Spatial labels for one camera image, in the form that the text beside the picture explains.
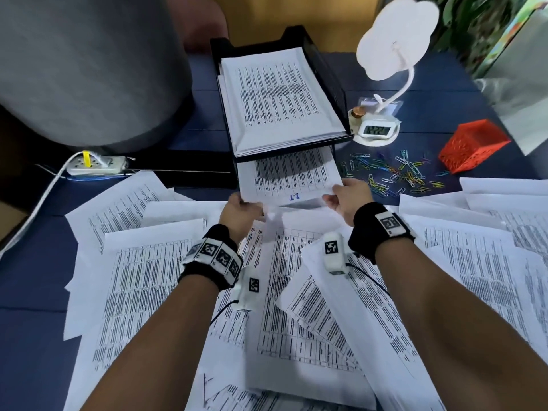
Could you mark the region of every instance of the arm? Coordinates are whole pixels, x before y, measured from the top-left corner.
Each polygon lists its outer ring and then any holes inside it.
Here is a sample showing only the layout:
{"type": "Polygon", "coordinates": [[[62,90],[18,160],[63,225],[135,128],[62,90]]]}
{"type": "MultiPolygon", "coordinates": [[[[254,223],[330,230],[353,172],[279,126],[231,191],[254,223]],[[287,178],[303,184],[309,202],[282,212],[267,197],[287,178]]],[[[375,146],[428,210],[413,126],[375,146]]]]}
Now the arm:
{"type": "MultiPolygon", "coordinates": [[[[345,179],[344,184],[324,200],[354,226],[356,211],[373,198],[364,182],[345,179]]],[[[375,259],[447,409],[548,408],[548,366],[495,311],[410,239],[383,242],[375,259]]]]}
{"type": "MultiPolygon", "coordinates": [[[[261,212],[233,194],[219,223],[228,227],[236,246],[261,212]]],[[[198,263],[189,268],[211,269],[198,263]]],[[[118,355],[82,411],[184,410],[218,294],[219,288],[208,278],[184,276],[118,355]]]]}

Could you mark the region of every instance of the red container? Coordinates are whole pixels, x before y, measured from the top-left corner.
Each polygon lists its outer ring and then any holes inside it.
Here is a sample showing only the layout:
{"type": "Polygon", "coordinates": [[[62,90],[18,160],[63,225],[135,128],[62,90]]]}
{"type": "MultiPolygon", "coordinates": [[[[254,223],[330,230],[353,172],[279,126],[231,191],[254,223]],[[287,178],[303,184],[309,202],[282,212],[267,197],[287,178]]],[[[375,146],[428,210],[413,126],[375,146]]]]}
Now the red container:
{"type": "Polygon", "coordinates": [[[510,142],[504,131],[487,119],[460,124],[438,158],[454,174],[471,170],[510,142]]]}

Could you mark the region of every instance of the small bottle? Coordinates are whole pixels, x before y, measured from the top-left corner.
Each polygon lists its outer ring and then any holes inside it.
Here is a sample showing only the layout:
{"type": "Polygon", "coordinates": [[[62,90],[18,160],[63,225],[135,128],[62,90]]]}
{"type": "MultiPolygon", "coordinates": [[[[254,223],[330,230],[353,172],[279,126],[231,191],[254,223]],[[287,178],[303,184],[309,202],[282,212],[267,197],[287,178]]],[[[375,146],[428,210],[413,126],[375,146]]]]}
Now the small bottle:
{"type": "Polygon", "coordinates": [[[362,117],[366,114],[366,108],[364,106],[353,107],[348,111],[348,122],[350,123],[350,131],[352,134],[358,134],[360,125],[362,124],[362,117]]]}

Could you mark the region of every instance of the dark blue desk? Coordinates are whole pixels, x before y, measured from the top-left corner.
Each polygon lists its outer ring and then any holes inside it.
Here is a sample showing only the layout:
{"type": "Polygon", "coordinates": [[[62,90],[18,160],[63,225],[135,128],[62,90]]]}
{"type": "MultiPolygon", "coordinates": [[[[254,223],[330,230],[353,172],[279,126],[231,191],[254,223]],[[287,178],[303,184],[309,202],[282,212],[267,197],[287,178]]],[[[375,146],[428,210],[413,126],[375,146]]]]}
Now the dark blue desk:
{"type": "MultiPolygon", "coordinates": [[[[375,82],[368,80],[353,54],[326,54],[325,58],[346,90],[348,105],[360,96],[398,90],[406,75],[375,82]]],[[[228,151],[223,112],[213,62],[191,56],[195,113],[173,139],[175,150],[228,151]]],[[[432,164],[421,166],[426,176],[444,170],[435,156],[456,126],[489,118],[500,124],[473,82],[450,54],[427,54],[416,67],[411,89],[402,97],[398,117],[402,130],[390,146],[368,151],[350,142],[338,148],[336,158],[352,152],[380,151],[394,159],[406,149],[411,158],[426,153],[432,164]]],[[[537,178],[537,173],[512,142],[466,176],[537,178]]],[[[63,215],[116,181],[61,180],[46,200],[40,215],[18,245],[0,261],[0,411],[60,411],[76,359],[79,340],[63,342],[63,326],[72,277],[76,241],[63,215]]],[[[444,189],[460,189],[456,176],[443,178],[444,189]]],[[[230,190],[178,190],[196,200],[226,200],[230,190]]],[[[397,203],[390,198],[383,203],[397,203]]]]}

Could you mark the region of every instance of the pile of paper clips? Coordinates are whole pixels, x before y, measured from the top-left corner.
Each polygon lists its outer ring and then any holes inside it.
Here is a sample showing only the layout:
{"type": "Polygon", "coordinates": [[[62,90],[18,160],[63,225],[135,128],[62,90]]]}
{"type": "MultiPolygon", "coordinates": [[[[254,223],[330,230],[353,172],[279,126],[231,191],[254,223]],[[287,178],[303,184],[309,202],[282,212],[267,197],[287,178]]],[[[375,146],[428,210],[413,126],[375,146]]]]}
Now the pile of paper clips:
{"type": "MultiPolygon", "coordinates": [[[[430,192],[432,190],[431,187],[445,187],[445,184],[441,181],[430,180],[428,181],[428,185],[425,183],[426,177],[422,175],[418,167],[423,164],[431,163],[431,161],[426,158],[426,155],[422,156],[422,159],[418,162],[410,162],[407,150],[401,150],[400,154],[401,157],[396,157],[396,160],[401,163],[398,168],[389,165],[385,157],[380,153],[378,155],[379,158],[371,158],[371,154],[369,153],[351,154],[350,170],[348,169],[346,162],[340,163],[343,174],[342,176],[346,178],[353,178],[354,175],[352,174],[352,172],[358,171],[360,169],[378,169],[392,173],[390,176],[386,176],[385,178],[381,179],[381,182],[376,182],[373,178],[373,174],[369,174],[368,176],[371,191],[384,197],[397,197],[406,191],[405,187],[400,187],[397,192],[394,192],[394,190],[391,189],[391,185],[394,186],[396,182],[407,183],[411,187],[411,193],[415,194],[424,194],[430,192]]],[[[436,173],[436,177],[447,176],[448,174],[448,171],[439,172],[436,173]]]]}

